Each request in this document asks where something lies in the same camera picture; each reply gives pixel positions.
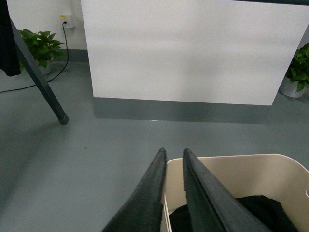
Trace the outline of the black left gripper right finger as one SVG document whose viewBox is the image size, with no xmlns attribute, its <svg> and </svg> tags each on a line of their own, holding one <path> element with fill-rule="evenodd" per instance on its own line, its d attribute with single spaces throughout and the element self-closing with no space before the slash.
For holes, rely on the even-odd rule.
<svg viewBox="0 0 309 232">
<path fill-rule="evenodd" d="M 183 176 L 193 231 L 271 231 L 242 206 L 188 148 L 183 152 Z"/>
</svg>

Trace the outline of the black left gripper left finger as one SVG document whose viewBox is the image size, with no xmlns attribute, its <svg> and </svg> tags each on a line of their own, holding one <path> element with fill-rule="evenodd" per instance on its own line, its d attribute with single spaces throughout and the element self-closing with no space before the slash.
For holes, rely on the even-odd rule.
<svg viewBox="0 0 309 232">
<path fill-rule="evenodd" d="M 162 220 L 162 195 L 167 155 L 160 148 L 129 199 L 112 217 L 104 232 L 158 232 Z"/>
</svg>

